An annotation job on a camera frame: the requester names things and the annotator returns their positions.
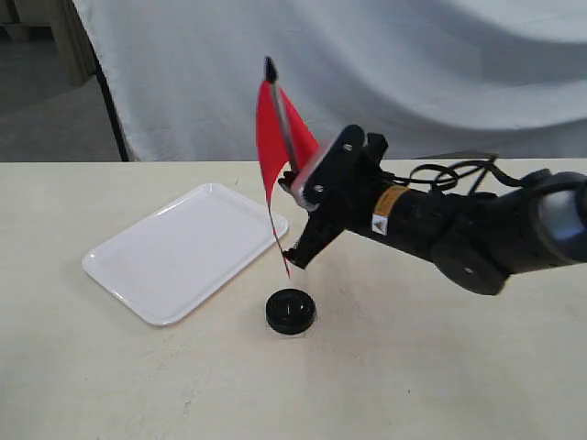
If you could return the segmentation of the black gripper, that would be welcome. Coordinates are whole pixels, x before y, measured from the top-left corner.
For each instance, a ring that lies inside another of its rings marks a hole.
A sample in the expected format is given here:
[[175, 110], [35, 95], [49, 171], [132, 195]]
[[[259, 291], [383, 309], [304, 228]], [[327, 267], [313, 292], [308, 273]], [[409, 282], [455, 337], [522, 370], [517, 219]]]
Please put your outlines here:
[[375, 214], [375, 186], [382, 182], [379, 162], [368, 155], [368, 136], [357, 125], [345, 126], [330, 144], [320, 147], [298, 173], [286, 170], [279, 179], [308, 213], [302, 235], [282, 255], [301, 270], [347, 226], [385, 237], [386, 214]]

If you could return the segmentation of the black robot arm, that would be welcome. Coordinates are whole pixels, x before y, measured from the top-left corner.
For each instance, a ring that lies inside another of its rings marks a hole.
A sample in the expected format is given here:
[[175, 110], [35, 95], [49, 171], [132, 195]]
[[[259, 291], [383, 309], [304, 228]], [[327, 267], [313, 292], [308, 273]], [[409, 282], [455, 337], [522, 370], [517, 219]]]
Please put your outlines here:
[[509, 277], [586, 260], [586, 178], [537, 170], [516, 179], [494, 159], [432, 164], [432, 180], [382, 169], [384, 136], [346, 126], [280, 186], [307, 211], [284, 257], [298, 268], [345, 231], [434, 264], [461, 288], [496, 295]]

